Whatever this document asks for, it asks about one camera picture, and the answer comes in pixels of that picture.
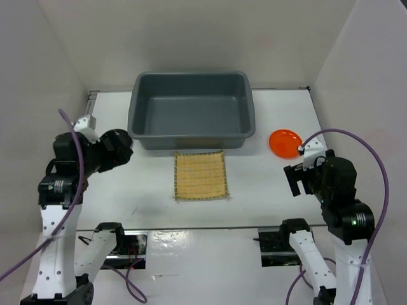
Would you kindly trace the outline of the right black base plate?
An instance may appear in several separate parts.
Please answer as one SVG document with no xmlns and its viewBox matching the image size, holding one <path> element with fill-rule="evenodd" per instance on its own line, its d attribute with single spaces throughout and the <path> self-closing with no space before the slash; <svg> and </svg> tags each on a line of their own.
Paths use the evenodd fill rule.
<svg viewBox="0 0 407 305">
<path fill-rule="evenodd" d="M 258 237 L 261 265 L 265 267 L 298 266 L 300 259 L 296 252 L 282 240 L 278 227 L 261 227 Z"/>
</svg>

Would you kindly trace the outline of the grey plastic bin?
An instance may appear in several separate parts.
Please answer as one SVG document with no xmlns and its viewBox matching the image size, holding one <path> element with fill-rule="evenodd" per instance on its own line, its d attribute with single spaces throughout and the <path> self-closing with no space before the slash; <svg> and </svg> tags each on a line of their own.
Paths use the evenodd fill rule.
<svg viewBox="0 0 407 305">
<path fill-rule="evenodd" d="M 237 149 L 256 131 L 247 76 L 228 72 L 144 72 L 127 131 L 146 150 Z"/>
</svg>

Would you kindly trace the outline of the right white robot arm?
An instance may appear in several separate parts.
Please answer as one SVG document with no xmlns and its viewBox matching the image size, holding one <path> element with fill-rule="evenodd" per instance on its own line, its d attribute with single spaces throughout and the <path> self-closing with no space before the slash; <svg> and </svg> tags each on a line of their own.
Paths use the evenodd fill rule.
<svg viewBox="0 0 407 305">
<path fill-rule="evenodd" d="M 317 198 L 335 248 L 332 272 L 305 219 L 286 219 L 280 225 L 279 244 L 298 255 L 314 291 L 313 304 L 372 304 L 370 258 L 364 252 L 375 220 L 370 207 L 355 197 L 353 163 L 330 149 L 309 167 L 300 163 L 284 172 L 294 196 L 300 195 L 301 182 L 306 194 Z"/>
</svg>

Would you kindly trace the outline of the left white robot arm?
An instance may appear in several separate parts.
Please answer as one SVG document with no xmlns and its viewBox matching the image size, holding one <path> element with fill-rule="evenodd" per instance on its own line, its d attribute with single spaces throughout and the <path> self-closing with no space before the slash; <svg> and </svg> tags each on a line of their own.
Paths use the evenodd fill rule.
<svg viewBox="0 0 407 305">
<path fill-rule="evenodd" d="M 109 130 L 96 140 L 84 132 L 67 132 L 55 138 L 53 151 L 55 157 L 38 185 L 44 238 L 38 277 L 21 304 L 91 304 L 93 281 L 107 254 L 124 251 L 127 239 L 121 223 L 102 222 L 83 257 L 74 260 L 83 193 L 92 174 L 130 161 L 132 140 L 122 129 Z"/>
</svg>

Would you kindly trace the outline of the orange plastic plate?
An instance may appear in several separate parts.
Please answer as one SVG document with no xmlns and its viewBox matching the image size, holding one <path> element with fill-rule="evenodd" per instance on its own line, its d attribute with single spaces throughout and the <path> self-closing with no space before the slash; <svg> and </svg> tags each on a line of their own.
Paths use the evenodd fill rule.
<svg viewBox="0 0 407 305">
<path fill-rule="evenodd" d="M 275 130 L 268 139 L 272 153 L 283 159 L 297 158 L 300 155 L 298 148 L 302 143 L 297 133 L 287 129 Z"/>
</svg>

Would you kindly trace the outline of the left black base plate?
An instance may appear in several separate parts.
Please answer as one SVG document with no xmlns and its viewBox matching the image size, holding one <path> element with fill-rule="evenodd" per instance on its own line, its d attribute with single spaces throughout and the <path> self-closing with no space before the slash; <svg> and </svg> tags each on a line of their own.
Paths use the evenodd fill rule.
<svg viewBox="0 0 407 305">
<path fill-rule="evenodd" d="M 96 263 L 101 269 L 109 267 L 144 269 L 148 232 L 122 227 L 96 228 L 77 232 L 74 255 L 75 272 L 89 269 Z"/>
</svg>

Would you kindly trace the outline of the bamboo woven mat tray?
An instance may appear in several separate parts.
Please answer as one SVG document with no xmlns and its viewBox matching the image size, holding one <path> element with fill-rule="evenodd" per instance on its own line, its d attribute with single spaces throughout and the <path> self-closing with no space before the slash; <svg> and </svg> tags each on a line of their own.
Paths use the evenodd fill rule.
<svg viewBox="0 0 407 305">
<path fill-rule="evenodd" d="M 174 199 L 220 200 L 229 197 L 224 152 L 174 153 Z"/>
</svg>

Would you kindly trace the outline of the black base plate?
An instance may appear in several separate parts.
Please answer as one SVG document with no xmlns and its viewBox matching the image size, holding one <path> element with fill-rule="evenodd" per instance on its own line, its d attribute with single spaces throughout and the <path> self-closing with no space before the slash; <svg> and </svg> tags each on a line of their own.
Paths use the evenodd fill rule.
<svg viewBox="0 0 407 305">
<path fill-rule="evenodd" d="M 75 272 L 89 269 L 96 263 L 101 269 L 109 267 L 144 269 L 148 232 L 122 227 L 96 228 L 77 232 L 74 255 Z"/>
<path fill-rule="evenodd" d="M 296 252 L 282 240 L 278 227 L 261 227 L 258 237 L 261 265 L 265 267 L 298 266 L 300 259 Z"/>
</svg>

